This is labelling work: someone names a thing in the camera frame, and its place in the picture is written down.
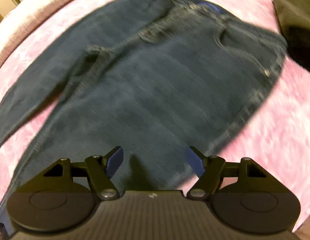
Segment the dark blue denim jeans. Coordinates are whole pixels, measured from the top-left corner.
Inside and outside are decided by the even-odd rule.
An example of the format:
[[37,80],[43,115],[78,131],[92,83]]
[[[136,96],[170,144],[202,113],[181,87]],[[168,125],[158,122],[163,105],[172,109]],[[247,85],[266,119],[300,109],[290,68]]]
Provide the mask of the dark blue denim jeans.
[[[114,0],[70,26],[0,103],[0,147],[55,94],[0,203],[3,239],[221,239],[235,235],[206,200],[176,186],[185,152],[218,153],[263,104],[287,44],[204,0]],[[115,200],[44,193],[61,158],[82,162],[116,146]]]

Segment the black fabric storage bag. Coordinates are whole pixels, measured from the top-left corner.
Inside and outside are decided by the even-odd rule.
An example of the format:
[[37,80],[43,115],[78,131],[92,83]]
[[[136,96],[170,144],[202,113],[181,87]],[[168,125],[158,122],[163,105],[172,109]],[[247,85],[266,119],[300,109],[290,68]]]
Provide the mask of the black fabric storage bag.
[[310,0],[273,0],[288,54],[310,72]]

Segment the white quilted comforter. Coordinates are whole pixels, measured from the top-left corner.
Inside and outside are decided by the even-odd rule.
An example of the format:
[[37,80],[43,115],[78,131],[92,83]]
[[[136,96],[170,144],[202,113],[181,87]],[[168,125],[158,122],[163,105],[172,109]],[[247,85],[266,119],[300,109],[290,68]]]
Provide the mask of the white quilted comforter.
[[45,20],[72,0],[23,0],[0,23],[0,68]]

